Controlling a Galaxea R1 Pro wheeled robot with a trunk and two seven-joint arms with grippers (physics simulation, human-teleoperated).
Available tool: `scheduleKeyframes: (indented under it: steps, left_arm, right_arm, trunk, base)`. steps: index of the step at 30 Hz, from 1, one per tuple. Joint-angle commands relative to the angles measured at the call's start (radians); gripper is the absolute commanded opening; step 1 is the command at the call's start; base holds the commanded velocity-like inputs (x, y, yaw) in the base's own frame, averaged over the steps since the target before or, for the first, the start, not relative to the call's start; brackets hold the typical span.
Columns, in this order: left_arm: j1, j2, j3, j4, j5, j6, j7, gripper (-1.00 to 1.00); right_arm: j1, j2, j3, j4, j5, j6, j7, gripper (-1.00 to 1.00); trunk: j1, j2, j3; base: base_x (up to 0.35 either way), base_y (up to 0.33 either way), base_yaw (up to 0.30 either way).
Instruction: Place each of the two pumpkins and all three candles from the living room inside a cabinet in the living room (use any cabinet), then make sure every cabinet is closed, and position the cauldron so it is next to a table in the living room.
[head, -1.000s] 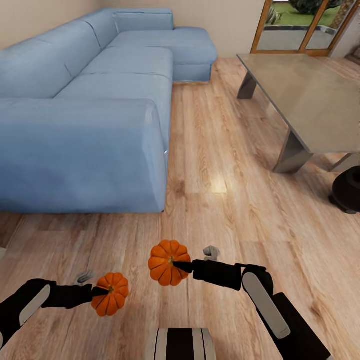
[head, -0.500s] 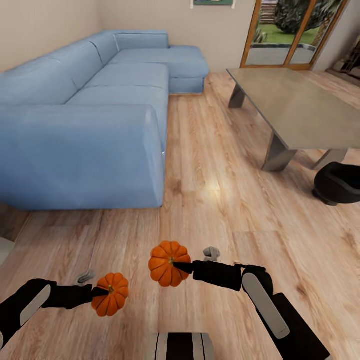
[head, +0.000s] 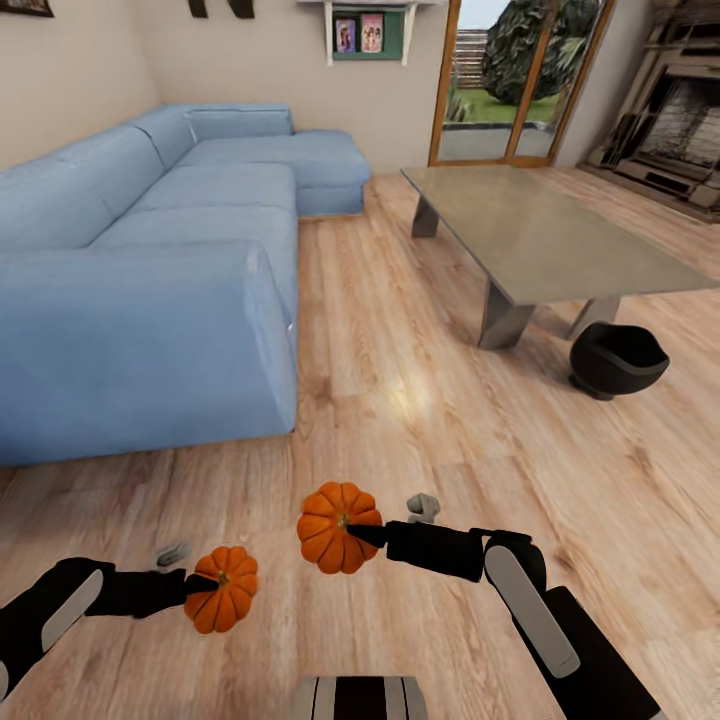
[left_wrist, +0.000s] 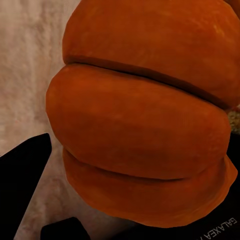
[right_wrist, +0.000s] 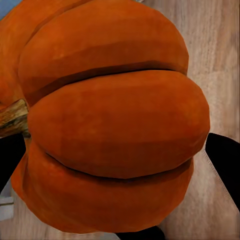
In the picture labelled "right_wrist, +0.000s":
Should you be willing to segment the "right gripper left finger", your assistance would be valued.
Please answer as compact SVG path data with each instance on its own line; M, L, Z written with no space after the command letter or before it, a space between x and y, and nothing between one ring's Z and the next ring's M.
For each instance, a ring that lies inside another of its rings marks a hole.
M0 193L26 153L22 133L0 138Z

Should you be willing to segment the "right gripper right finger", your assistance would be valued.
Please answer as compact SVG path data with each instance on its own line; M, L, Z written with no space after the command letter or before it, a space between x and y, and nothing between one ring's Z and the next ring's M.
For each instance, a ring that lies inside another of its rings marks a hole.
M240 143L209 133L205 151L240 211Z

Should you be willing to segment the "pumpkin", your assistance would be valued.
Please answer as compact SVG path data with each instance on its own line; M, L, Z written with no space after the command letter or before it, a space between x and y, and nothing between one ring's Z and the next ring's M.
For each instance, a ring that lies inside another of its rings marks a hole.
M133 0L22 0L0 19L0 138L11 186L66 233L139 232L183 200L210 107L183 36Z

